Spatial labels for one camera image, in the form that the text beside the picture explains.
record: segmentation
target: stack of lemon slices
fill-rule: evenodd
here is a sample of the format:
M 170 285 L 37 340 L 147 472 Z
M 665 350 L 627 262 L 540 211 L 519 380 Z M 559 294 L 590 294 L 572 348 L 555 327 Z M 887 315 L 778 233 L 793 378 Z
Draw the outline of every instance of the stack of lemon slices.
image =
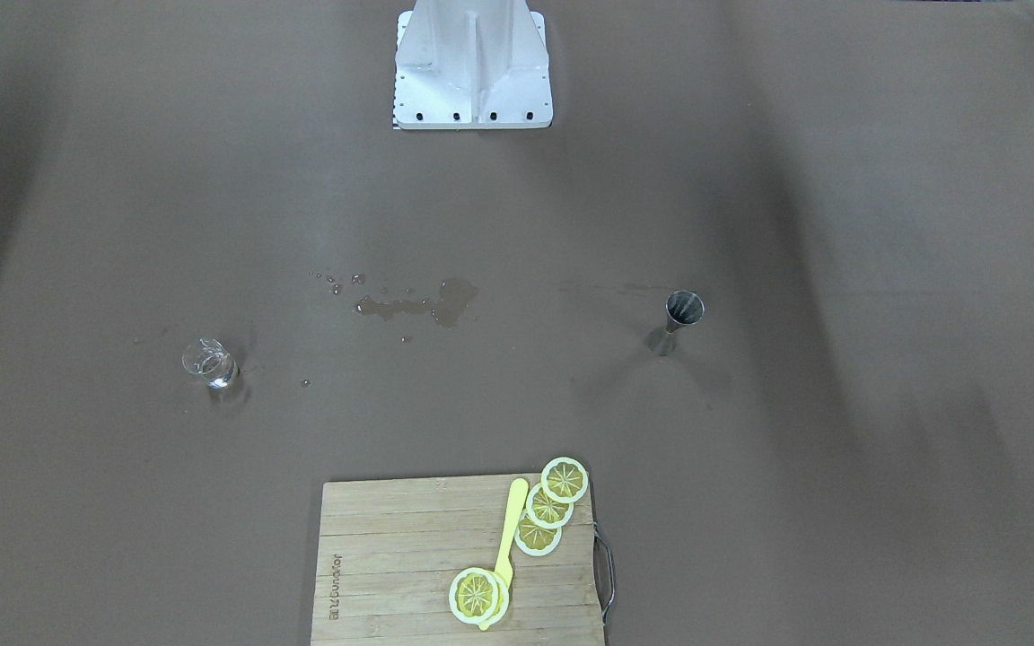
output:
M 588 473 L 572 458 L 550 461 L 525 498 L 525 511 L 517 522 L 514 543 L 529 556 L 545 556 L 561 543 L 561 528 L 574 515 L 577 502 L 588 490 Z M 483 567 L 467 567 L 449 585 L 449 609 L 467 624 L 487 629 L 509 611 L 509 587 Z
M 588 490 L 588 473 L 572 458 L 557 458 L 541 470 L 541 482 L 528 491 L 525 512 L 517 522 L 514 543 L 529 556 L 545 556 L 561 543 L 561 528 L 574 516 L 574 502 Z

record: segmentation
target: gray tabletop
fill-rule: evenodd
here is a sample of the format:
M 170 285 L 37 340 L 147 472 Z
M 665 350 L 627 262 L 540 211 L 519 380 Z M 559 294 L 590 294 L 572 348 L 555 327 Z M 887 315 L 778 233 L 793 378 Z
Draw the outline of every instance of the gray tabletop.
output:
M 1034 0 L 538 1 L 460 133 L 406 8 L 0 3 L 0 643 L 303 646 L 324 482 L 561 454 L 612 645 L 1034 643 Z

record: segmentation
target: metal jigger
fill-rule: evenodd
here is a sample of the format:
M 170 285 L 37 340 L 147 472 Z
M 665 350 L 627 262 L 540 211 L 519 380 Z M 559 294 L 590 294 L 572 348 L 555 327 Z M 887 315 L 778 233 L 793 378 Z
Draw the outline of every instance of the metal jigger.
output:
M 644 340 L 652 355 L 658 357 L 672 355 L 677 348 L 674 334 L 681 328 L 695 326 L 704 316 L 704 302 L 697 296 L 697 291 L 680 289 L 669 295 L 668 302 L 665 302 L 665 312 L 669 315 L 668 322 L 664 328 L 649 332 L 648 338 Z

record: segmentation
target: cutting board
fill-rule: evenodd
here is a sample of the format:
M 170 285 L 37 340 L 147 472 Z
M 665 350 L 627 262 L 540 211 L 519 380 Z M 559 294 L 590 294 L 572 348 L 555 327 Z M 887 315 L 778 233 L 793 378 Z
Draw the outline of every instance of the cutting board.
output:
M 449 612 L 465 567 L 493 567 L 509 483 L 540 473 L 327 483 L 313 592 L 315 646 L 603 646 L 592 574 L 592 504 L 575 502 L 546 556 L 517 547 L 509 613 L 489 630 Z

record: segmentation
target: puddle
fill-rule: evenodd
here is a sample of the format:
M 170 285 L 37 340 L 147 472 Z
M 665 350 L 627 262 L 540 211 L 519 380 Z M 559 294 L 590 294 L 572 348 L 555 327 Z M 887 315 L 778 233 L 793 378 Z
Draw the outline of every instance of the puddle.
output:
M 413 289 L 406 289 L 406 294 L 413 294 Z M 468 308 L 468 303 L 477 298 L 477 287 L 469 281 L 460 278 L 448 278 L 442 282 L 442 289 L 438 291 L 438 300 L 430 302 L 428 299 L 420 300 L 395 300 L 390 303 L 378 303 L 370 297 L 365 297 L 354 305 L 354 309 L 362 316 L 376 315 L 383 320 L 389 320 L 397 314 L 428 314 L 433 317 L 433 321 L 443 328 L 454 328 L 457 319 L 464 314 Z

